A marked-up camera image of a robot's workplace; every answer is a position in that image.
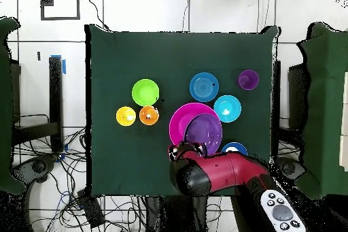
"white controller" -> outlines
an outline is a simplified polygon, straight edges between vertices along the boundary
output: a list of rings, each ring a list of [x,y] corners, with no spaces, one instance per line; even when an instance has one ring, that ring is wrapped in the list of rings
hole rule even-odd
[[[276,232],[306,232],[306,227],[287,199],[276,190],[266,190],[261,206]]]

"pink plate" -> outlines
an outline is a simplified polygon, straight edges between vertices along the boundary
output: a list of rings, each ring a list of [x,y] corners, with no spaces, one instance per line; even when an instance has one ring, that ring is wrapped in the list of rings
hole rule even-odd
[[[184,140],[188,123],[201,114],[211,114],[219,118],[213,109],[202,103],[185,104],[175,111],[169,123],[169,137],[173,144],[177,145],[180,141]]]

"blue plate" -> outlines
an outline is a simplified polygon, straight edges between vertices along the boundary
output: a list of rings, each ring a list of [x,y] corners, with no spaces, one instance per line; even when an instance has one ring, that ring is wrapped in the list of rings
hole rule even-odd
[[[190,93],[198,102],[209,102],[219,92],[219,82],[207,72],[196,74],[190,83]]]
[[[221,150],[221,152],[228,151],[239,151],[241,154],[247,155],[247,148],[238,142],[230,142],[226,144]]]
[[[241,102],[231,95],[219,97],[214,103],[214,111],[221,122],[229,123],[235,121],[241,115]]]

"robotic arm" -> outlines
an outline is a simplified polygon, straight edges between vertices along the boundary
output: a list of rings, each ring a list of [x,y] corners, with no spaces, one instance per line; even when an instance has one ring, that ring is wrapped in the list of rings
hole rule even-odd
[[[182,142],[169,148],[171,182],[187,196],[207,196],[232,186],[258,181],[264,190],[276,188],[260,162],[240,152],[206,155],[204,144]]]
[[[259,232],[306,232],[294,207],[256,159],[240,152],[207,156],[204,144],[190,142],[170,146],[169,159],[171,183],[180,193],[199,197],[240,186]]]

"dark green backdrop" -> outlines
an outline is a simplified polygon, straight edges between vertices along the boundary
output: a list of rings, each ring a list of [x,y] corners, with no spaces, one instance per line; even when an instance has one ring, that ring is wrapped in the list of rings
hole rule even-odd
[[[277,27],[263,34],[112,33],[90,25],[90,32],[94,195],[176,194],[169,181],[169,121],[181,105],[195,102],[189,83],[202,71],[218,79],[218,96],[234,95],[242,105],[236,121],[222,123],[219,151],[228,142],[241,142],[250,155],[269,160],[272,45]],[[253,91],[237,86],[245,69],[255,69],[260,76]],[[152,79],[160,88],[155,104],[160,118],[150,127],[140,122],[141,107],[131,97],[134,83],[142,78]],[[137,113],[130,127],[116,122],[117,109],[125,105]],[[233,195],[234,189],[220,194]]]

